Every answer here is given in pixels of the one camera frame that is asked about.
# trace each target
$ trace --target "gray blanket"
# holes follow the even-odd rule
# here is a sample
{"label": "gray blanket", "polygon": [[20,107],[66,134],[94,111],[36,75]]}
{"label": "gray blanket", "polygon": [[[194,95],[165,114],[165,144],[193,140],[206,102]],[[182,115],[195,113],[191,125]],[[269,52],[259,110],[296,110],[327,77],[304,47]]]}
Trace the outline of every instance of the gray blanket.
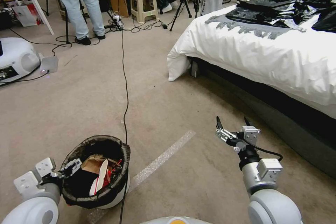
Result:
{"label": "gray blanket", "polygon": [[237,22],[228,19],[225,14],[221,16],[212,16],[207,21],[206,24],[212,22],[219,22],[217,25],[217,29],[222,29],[226,26],[229,30],[232,30],[235,27],[240,27],[238,33],[254,33],[256,36],[264,38],[267,37],[269,39],[276,39],[279,35],[286,33],[289,31],[289,28],[275,27],[275,26],[266,26],[261,24],[252,24],[252,23],[243,23]]}

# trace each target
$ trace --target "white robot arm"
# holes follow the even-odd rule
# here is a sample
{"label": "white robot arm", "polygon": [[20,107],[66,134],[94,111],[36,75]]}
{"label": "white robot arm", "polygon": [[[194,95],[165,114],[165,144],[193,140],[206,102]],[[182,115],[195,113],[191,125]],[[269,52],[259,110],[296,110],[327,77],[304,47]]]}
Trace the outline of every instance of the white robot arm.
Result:
{"label": "white robot arm", "polygon": [[[217,117],[217,136],[233,147],[240,158],[239,167],[250,197],[248,215],[252,224],[303,224],[296,204],[278,192],[276,178],[282,171],[278,159],[261,159],[256,152],[259,129],[243,126],[240,132],[223,129]],[[2,224],[56,224],[57,204],[61,181],[74,174],[81,166],[79,159],[72,160],[65,169],[53,172],[55,164],[46,158],[14,180],[24,202],[12,210]],[[209,224],[189,217],[164,217],[143,224]]]}
{"label": "white robot arm", "polygon": [[74,174],[81,164],[79,159],[72,160],[56,173],[53,172],[55,163],[48,157],[37,163],[32,171],[15,179],[14,185],[23,196],[23,202],[2,224],[56,224],[62,179]]}

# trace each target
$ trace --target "beige carpet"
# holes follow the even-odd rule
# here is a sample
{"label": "beige carpet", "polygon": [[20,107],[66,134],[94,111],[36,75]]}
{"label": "beige carpet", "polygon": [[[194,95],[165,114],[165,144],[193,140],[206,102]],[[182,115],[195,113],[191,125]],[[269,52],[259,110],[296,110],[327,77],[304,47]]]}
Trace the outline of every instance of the beige carpet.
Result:
{"label": "beige carpet", "polygon": [[[54,42],[64,22],[51,0],[44,25],[16,28],[31,41]],[[164,14],[168,23],[173,13]],[[138,174],[187,131],[195,136],[126,198],[125,224],[185,215],[211,223],[249,223],[249,199],[235,152],[215,137],[215,119],[239,130],[243,116],[262,130],[258,144],[283,154],[279,191],[300,208],[305,224],[336,220],[336,183],[290,149],[238,97],[213,81],[184,75],[168,82],[166,56],[191,19],[183,11],[173,32],[162,28],[124,33],[125,67],[129,90],[126,117],[131,147],[130,176]],[[124,19],[126,28],[131,19]],[[0,37],[14,36],[11,31]],[[45,56],[50,45],[36,45]],[[108,33],[96,46],[74,44],[56,50],[59,67],[48,78],[0,87],[0,219],[20,203],[13,180],[45,157],[58,167],[85,138],[109,134],[125,139],[123,113],[125,81],[121,65],[121,32]],[[99,224],[118,223],[120,206],[104,213]],[[92,221],[91,210],[59,204],[59,222]]]}

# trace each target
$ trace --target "plastic stool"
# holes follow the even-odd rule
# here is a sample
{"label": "plastic stool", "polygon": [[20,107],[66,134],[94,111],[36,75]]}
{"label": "plastic stool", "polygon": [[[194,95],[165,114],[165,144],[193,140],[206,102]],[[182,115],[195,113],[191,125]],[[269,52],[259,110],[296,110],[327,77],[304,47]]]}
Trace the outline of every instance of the plastic stool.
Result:
{"label": "plastic stool", "polygon": [[135,10],[134,1],[131,0],[131,14],[136,17],[138,23],[145,22],[145,18],[148,16],[155,16],[156,20],[159,20],[158,6],[156,0],[153,0],[153,10],[144,11],[143,0],[136,0],[137,10]]}

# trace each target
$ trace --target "white bedsheet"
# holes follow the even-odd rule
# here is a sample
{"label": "white bedsheet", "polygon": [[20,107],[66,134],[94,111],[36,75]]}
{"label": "white bedsheet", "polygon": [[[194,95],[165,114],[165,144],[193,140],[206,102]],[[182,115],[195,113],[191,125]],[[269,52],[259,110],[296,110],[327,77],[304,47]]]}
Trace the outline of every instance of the white bedsheet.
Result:
{"label": "white bedsheet", "polygon": [[234,8],[201,16],[189,25],[168,54],[169,81],[189,68],[187,56],[198,57],[336,119],[336,34],[311,29],[318,16],[301,25],[305,33],[289,30],[275,40],[239,34],[239,27],[228,31],[216,29],[218,22],[204,23]]}

